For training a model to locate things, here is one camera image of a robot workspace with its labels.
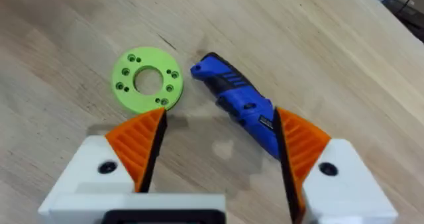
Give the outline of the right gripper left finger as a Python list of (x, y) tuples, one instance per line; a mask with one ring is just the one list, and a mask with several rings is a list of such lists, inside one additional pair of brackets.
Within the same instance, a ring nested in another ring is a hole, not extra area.
[(47, 215), (61, 198), (147, 192), (167, 128), (166, 110), (141, 113), (105, 135), (85, 138), (38, 209)]

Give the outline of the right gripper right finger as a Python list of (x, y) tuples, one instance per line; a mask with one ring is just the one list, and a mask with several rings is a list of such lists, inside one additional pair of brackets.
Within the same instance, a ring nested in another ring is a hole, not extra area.
[(273, 126), (292, 223), (396, 222), (398, 212), (349, 141), (279, 107)]

